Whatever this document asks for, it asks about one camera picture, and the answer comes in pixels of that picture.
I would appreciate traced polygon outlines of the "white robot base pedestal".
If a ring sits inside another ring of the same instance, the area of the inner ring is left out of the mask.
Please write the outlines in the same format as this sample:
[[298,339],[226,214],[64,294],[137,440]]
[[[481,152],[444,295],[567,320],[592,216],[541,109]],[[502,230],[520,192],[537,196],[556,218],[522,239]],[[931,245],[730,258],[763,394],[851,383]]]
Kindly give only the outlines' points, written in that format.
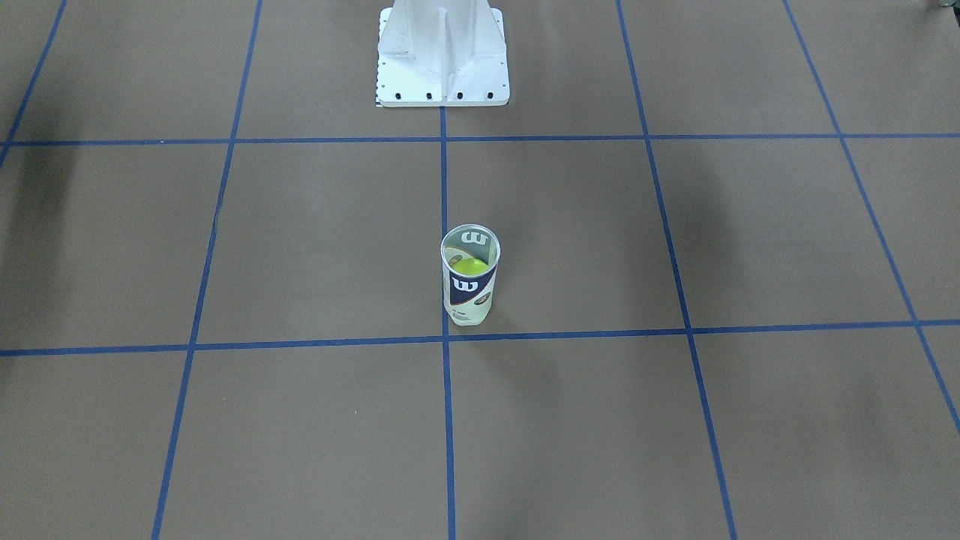
[[395,1],[378,17],[380,107],[501,107],[511,98],[504,16],[487,1]]

